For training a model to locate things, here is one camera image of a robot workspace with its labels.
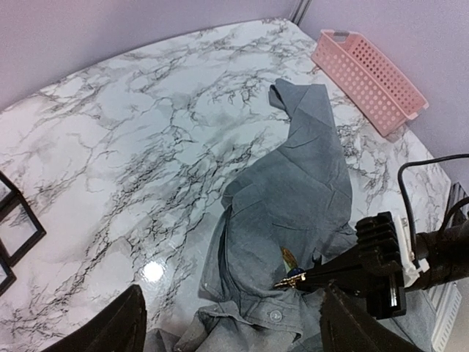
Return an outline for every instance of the white marble surface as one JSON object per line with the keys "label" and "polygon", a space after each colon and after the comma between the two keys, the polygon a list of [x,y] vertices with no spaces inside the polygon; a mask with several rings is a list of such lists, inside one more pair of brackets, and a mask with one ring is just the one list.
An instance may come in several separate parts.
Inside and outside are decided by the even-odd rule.
{"label": "white marble surface", "polygon": [[[72,74],[0,114],[0,169],[48,234],[0,297],[0,351],[40,351],[83,325],[132,282],[149,329],[181,334],[207,303],[197,286],[220,195],[280,145],[276,78],[326,84],[354,191],[352,225],[404,215],[396,173],[431,157],[406,127],[389,139],[314,66],[295,25],[254,21],[149,45]],[[441,220],[439,166],[406,174],[418,230]]]}

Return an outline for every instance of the white wall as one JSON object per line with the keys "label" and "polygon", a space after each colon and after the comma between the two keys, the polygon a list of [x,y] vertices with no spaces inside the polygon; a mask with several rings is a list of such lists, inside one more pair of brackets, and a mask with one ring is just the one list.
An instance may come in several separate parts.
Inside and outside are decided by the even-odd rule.
{"label": "white wall", "polygon": [[288,18],[297,0],[1,0],[0,111],[69,73],[175,35]]}
{"label": "white wall", "polygon": [[[409,125],[435,157],[469,153],[469,1],[314,0],[302,29],[326,28],[365,34],[422,91]],[[444,167],[469,191],[469,160]]]}

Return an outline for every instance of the crumpled cloth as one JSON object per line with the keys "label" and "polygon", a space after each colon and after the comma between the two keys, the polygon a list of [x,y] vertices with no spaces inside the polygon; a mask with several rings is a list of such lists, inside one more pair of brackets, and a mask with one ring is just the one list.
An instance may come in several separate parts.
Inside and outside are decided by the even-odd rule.
{"label": "crumpled cloth", "polygon": [[[313,253],[331,259],[355,245],[352,187],[325,86],[279,79],[269,99],[291,118],[288,139],[226,187],[201,281],[216,303],[195,314],[174,346],[159,331],[152,338],[165,336],[164,347],[146,351],[322,351],[322,290],[273,284],[286,276],[282,246],[310,268]],[[383,325],[430,351],[435,312],[421,295],[409,298],[414,315]]]}

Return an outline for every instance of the pink plastic basket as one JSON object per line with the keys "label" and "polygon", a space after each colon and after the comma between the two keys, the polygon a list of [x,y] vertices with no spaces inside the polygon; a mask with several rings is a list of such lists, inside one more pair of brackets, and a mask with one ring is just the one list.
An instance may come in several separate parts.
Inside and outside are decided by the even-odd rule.
{"label": "pink plastic basket", "polygon": [[311,58],[382,136],[429,106],[407,77],[360,33],[321,31]]}

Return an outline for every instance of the black wire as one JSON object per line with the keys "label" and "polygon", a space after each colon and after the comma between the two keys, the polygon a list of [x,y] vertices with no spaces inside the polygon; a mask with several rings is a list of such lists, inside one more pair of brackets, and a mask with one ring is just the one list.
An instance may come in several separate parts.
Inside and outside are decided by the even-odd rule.
{"label": "black wire", "polygon": [[417,253],[416,251],[417,249],[416,224],[413,219],[413,212],[412,212],[412,207],[410,205],[409,195],[407,194],[404,181],[402,180],[402,173],[404,172],[404,170],[406,170],[406,168],[412,167],[412,166],[436,164],[436,163],[441,163],[443,161],[450,161],[454,159],[463,159],[463,158],[469,158],[469,154],[456,154],[456,155],[448,155],[448,156],[443,156],[442,158],[435,158],[435,159],[424,160],[424,161],[412,161],[410,163],[406,163],[402,165],[399,168],[399,171],[397,172],[397,182],[399,183],[399,188],[401,189],[402,199],[404,200],[405,211],[407,213],[407,220],[409,222],[410,244],[412,246],[412,252],[415,255],[413,264],[416,266],[417,269],[420,268],[420,265],[418,263],[418,258],[416,254]]}
{"label": "black wire", "polygon": [[469,204],[469,197],[463,198],[458,203],[453,205],[451,209],[446,213],[445,218],[443,220],[443,223],[440,226],[440,229],[438,230],[438,235],[441,236],[443,234],[443,231],[446,230],[449,221],[453,217],[453,215],[462,207],[465,205]]}

